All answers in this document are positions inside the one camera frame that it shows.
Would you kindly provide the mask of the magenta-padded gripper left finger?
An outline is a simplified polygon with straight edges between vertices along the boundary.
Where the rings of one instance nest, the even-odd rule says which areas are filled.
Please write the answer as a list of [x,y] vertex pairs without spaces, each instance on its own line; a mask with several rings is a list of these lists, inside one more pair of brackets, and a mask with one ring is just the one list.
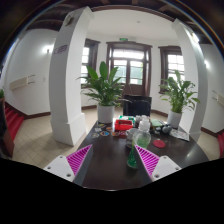
[[81,186],[92,156],[93,146],[88,145],[68,156],[59,155],[44,170]]

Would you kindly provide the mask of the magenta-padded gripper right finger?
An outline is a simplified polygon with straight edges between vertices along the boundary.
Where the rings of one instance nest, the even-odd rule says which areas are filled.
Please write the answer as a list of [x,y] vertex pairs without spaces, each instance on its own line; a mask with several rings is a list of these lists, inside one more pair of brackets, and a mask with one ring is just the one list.
[[135,146],[134,156],[145,182],[154,182],[181,170],[167,155],[159,157],[138,145]]

